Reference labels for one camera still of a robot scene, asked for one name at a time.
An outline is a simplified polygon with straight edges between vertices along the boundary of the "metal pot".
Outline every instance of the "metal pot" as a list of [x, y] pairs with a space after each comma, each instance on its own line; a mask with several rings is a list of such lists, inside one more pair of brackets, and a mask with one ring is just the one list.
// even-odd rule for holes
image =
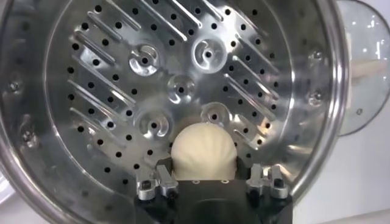
[[53, 223], [135, 223], [135, 177], [224, 127], [299, 198], [338, 135], [348, 56], [329, 0], [4, 1], [0, 162]]

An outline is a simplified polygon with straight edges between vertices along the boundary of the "metal clamp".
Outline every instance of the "metal clamp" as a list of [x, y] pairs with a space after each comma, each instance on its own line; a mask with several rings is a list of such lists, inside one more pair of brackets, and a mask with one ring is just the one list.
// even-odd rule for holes
[[259, 197], [263, 195], [263, 168], [260, 164], [254, 164], [250, 168], [250, 178], [246, 181], [246, 185], [248, 194]]
[[172, 178], [164, 165], [157, 166], [156, 170], [160, 177], [161, 195], [168, 199], [176, 198], [179, 193], [179, 182]]
[[150, 201], [156, 197], [157, 180], [143, 180], [136, 182], [137, 196], [141, 201]]
[[268, 178], [270, 179], [271, 197], [285, 199], [288, 196], [288, 188], [283, 181], [282, 173], [279, 166], [272, 166], [268, 170]]

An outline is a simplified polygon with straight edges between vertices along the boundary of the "white dough ball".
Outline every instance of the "white dough ball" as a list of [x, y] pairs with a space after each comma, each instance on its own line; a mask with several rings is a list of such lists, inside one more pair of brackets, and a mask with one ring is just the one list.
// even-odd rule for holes
[[232, 137], [215, 124], [199, 123], [176, 137], [171, 152], [177, 180], [232, 180], [237, 150]]

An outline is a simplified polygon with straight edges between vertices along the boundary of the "bolt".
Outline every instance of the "bolt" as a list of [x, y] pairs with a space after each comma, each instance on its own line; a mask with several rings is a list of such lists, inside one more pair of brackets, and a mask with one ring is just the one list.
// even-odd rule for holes
[[281, 188], [281, 187], [283, 187], [284, 185], [285, 185], [285, 184], [284, 184], [284, 182], [283, 182], [282, 179], [279, 179], [279, 178], [274, 179], [274, 186], [275, 186], [275, 187]]
[[10, 83], [10, 89], [13, 91], [13, 92], [16, 92], [18, 89], [19, 89], [19, 84], [17, 82], [12, 82]]
[[318, 106], [322, 102], [323, 99], [324, 99], [323, 93], [321, 92], [321, 90], [317, 89], [315, 92], [313, 92], [310, 95], [309, 103], [312, 106]]
[[359, 108], [358, 110], [356, 110], [356, 114], [357, 115], [361, 115], [363, 113], [363, 109], [362, 108]]
[[323, 98], [323, 95], [319, 90], [315, 91], [313, 96], [316, 100], [322, 100]]
[[33, 134], [30, 131], [25, 131], [22, 134], [22, 139], [24, 142], [29, 142], [32, 139]]
[[322, 52], [321, 51], [315, 51], [313, 54], [313, 58], [315, 59], [322, 59]]
[[142, 188], [142, 190], [148, 190], [148, 189], [152, 188], [152, 182], [150, 180], [143, 181], [141, 184], [141, 188]]
[[174, 200], [177, 198], [177, 196], [178, 196], [178, 194], [176, 191], [169, 191], [167, 198], [168, 198], [168, 200]]

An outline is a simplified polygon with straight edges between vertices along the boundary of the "stainless steel surface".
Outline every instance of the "stainless steel surface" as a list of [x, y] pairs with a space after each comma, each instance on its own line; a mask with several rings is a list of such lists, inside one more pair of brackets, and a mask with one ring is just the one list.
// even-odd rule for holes
[[158, 176], [160, 177], [160, 189], [161, 195], [169, 198], [173, 195], [179, 193], [178, 185], [179, 183], [173, 179], [173, 177], [169, 174], [168, 170], [164, 165], [159, 165], [156, 167]]
[[390, 94], [390, 29], [382, 16], [360, 1], [337, 1], [350, 43], [350, 96], [340, 135], [372, 121]]
[[134, 223], [136, 176], [187, 125], [224, 127], [294, 196], [339, 130], [347, 51], [333, 1], [7, 1], [0, 158], [52, 223]]
[[3, 204], [8, 198], [10, 198], [15, 191], [11, 187], [11, 184], [0, 172], [0, 205]]

